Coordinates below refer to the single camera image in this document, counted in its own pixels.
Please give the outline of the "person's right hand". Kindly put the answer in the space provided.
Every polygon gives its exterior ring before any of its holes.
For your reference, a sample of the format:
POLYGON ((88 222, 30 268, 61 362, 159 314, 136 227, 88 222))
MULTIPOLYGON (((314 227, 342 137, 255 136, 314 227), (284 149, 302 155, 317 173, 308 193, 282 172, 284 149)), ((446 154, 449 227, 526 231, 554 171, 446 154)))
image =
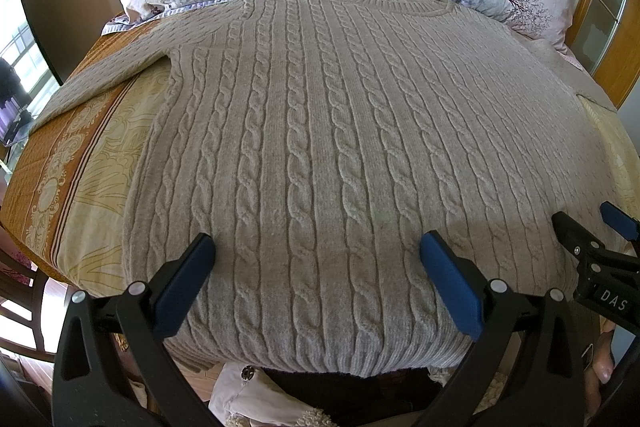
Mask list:
POLYGON ((600 335, 594 344, 591 364, 585 371, 585 426, 600 409, 600 387, 610 381, 614 371, 615 365, 611 355, 613 333, 613 329, 610 329, 600 335))

